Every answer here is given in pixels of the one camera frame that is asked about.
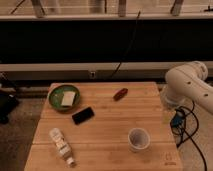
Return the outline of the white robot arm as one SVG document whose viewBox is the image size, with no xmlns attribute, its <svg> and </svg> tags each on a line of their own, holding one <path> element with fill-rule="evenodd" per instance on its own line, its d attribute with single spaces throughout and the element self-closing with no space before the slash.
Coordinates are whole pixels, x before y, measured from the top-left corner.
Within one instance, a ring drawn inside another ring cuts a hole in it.
<svg viewBox="0 0 213 171">
<path fill-rule="evenodd" d="M 193 61 L 170 69 L 165 75 L 163 99 L 169 106 L 179 106 L 189 98 L 213 115 L 213 87 L 205 82 L 208 69 Z"/>
</svg>

